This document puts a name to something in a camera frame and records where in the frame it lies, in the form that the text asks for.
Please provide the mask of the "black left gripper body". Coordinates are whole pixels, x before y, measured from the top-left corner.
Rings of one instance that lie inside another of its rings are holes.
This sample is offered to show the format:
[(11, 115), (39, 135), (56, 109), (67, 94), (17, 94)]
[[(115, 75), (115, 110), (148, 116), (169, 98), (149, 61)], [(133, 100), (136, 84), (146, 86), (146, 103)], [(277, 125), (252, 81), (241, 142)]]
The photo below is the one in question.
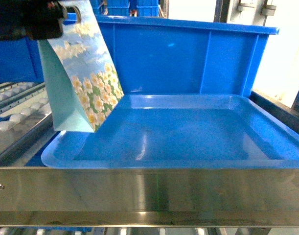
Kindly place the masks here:
[(60, 38), (67, 18), (57, 0), (0, 0), (0, 41)]

